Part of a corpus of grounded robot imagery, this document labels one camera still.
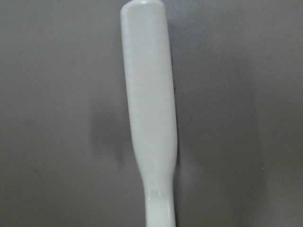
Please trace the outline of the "wooden hand brush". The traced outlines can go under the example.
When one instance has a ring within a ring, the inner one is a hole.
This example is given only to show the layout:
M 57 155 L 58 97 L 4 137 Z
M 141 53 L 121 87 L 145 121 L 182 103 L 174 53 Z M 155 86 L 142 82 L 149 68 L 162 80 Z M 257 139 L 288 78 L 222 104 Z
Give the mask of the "wooden hand brush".
M 176 224 L 173 177 L 178 137 L 165 5 L 132 0 L 121 9 L 131 137 L 148 227 Z

